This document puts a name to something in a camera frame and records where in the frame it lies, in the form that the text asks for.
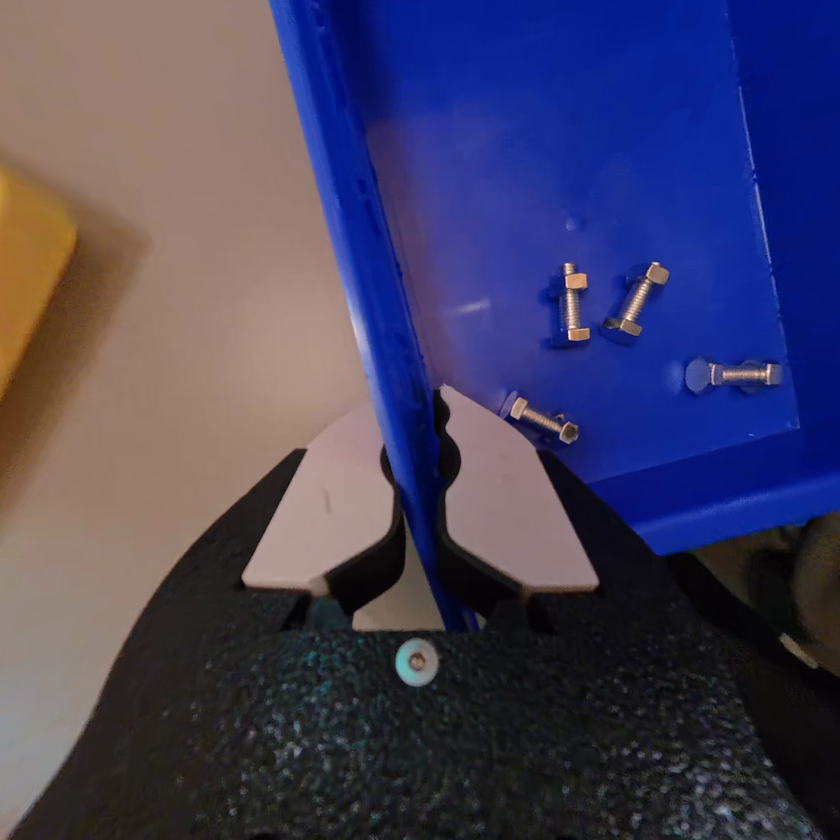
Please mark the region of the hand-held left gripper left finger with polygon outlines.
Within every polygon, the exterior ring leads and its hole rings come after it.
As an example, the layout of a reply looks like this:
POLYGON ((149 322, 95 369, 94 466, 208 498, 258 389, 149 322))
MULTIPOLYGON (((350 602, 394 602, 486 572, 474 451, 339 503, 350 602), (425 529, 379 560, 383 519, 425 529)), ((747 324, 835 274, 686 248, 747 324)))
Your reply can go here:
POLYGON ((371 403, 316 436, 242 573, 257 591, 330 597, 354 614, 404 570, 404 518, 371 403))

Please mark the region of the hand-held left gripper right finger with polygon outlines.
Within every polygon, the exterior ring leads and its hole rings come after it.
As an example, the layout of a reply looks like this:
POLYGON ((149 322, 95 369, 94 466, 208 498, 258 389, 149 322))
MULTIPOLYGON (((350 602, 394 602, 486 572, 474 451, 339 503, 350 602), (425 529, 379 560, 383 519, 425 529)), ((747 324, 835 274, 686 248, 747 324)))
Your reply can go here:
POLYGON ((451 385, 435 395, 437 577, 468 610, 591 595, 601 583, 538 450, 451 385))

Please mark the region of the blue plastic bin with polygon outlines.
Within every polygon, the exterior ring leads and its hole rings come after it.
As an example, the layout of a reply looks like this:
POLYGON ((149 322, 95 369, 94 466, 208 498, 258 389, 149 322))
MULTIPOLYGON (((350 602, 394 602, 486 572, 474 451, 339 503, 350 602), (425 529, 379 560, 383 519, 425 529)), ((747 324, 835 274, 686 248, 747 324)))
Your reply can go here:
POLYGON ((838 509, 838 2, 269 5, 428 575, 439 384, 565 413, 659 554, 838 509), (783 382, 695 395, 696 358, 783 382))

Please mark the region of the grey desk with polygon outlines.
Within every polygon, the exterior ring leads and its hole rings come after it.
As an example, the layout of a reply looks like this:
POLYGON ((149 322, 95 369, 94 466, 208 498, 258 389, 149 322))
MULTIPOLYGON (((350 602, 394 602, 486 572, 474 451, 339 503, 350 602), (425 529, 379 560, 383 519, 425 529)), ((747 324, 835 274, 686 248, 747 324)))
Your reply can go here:
POLYGON ((2 400, 2 838, 195 539, 369 396, 267 2, 2 2, 79 239, 2 400))

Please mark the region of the silver bolt with nut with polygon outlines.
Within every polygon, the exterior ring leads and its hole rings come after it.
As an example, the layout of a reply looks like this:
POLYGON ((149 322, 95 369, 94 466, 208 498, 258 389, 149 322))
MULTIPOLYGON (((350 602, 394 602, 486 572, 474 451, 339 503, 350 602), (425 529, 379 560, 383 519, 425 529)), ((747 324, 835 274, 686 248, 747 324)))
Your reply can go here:
POLYGON ((635 343, 641 336, 640 322, 648 300, 658 294, 669 280, 669 270, 653 261, 636 278, 628 282, 625 299, 602 323, 602 335, 615 343, 635 343))
POLYGON ((564 415, 552 416, 544 413, 521 396, 513 398, 508 416, 515 422, 529 424, 555 436, 562 445, 572 445, 580 436, 579 427, 564 415))
POLYGON ((684 371, 685 387, 696 396, 721 387, 736 387, 752 394, 765 387, 781 385, 783 378, 782 365, 756 361, 727 365, 696 358, 684 371))
POLYGON ((588 276, 578 270, 575 263, 563 264, 562 321, 567 344, 584 343, 590 340, 591 331, 585 327, 581 313, 581 295, 589 287, 588 276))

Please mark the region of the person's olive hoodie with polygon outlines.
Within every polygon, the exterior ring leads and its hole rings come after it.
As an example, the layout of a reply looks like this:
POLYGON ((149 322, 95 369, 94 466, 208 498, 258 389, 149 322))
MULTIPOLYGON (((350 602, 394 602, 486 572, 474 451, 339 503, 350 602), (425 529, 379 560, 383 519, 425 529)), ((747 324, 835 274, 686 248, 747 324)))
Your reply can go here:
POLYGON ((778 633, 825 655, 839 649, 839 515, 762 532, 751 549, 751 607, 778 633))

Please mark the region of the yellow plastic bin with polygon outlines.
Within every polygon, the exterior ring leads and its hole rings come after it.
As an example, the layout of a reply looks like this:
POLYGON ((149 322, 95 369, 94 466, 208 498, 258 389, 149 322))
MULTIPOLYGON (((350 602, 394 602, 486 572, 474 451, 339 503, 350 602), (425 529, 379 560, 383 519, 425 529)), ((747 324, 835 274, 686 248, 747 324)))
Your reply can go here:
POLYGON ((77 246, 69 206, 1 169, 1 395, 13 380, 77 246))

